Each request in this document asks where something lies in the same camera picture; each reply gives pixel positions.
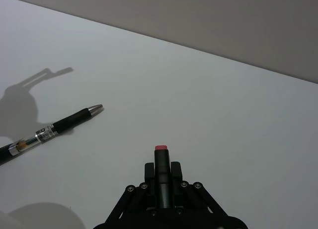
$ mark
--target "black cylinder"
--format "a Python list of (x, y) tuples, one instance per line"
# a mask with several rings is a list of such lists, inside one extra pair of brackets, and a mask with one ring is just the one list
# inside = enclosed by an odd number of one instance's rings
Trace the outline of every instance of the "black cylinder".
[(166, 146), (156, 146), (155, 149), (155, 188), (157, 207), (172, 208), (172, 178)]

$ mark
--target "white surface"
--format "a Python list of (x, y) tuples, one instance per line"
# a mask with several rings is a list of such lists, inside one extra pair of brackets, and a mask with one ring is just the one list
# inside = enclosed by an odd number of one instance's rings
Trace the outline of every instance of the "white surface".
[[(201, 181), (249, 228), (316, 227), (318, 85), (16, 0), (0, 8), (2, 94), (71, 67), (31, 89), (37, 121), (105, 107), (0, 166), (0, 210), (52, 202), (93, 228), (167, 144), (184, 179)], [(16, 127), (33, 114), (10, 104)]]

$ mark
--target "gray wall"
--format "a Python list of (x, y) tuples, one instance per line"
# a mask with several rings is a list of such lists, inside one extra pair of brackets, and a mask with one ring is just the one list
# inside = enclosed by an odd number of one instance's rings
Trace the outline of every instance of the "gray wall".
[(24, 0), (318, 82), (318, 0)]

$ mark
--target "black pen grip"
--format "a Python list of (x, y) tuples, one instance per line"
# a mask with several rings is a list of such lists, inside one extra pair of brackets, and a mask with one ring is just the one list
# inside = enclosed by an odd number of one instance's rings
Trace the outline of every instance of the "black pen grip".
[(53, 126), (56, 132), (61, 134), (83, 123), (84, 121), (89, 120), (90, 118), (91, 118), (91, 114), (88, 108), (85, 108), (67, 118), (64, 118), (58, 122), (53, 123)]
[(11, 144), (0, 148), (0, 164), (13, 157), (9, 151), (10, 145)]

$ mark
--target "screw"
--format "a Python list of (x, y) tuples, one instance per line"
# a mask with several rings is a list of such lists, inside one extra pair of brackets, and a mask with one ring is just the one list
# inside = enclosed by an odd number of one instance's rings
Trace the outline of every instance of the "screw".
[(127, 187), (127, 191), (128, 191), (128, 192), (132, 192), (133, 190), (134, 190), (134, 187), (133, 187), (133, 186)]
[(146, 183), (144, 183), (143, 185), (141, 185), (141, 188), (146, 189), (146, 188), (148, 188), (148, 185)]
[(194, 184), (194, 187), (195, 187), (195, 188), (201, 188), (201, 183), (195, 183), (195, 184)]
[(182, 209), (177, 209), (177, 213), (180, 215), (181, 213), (182, 213), (183, 211), (182, 211)]
[(185, 181), (183, 181), (183, 182), (181, 183), (181, 186), (185, 188), (186, 186), (188, 186), (188, 183), (185, 182)]

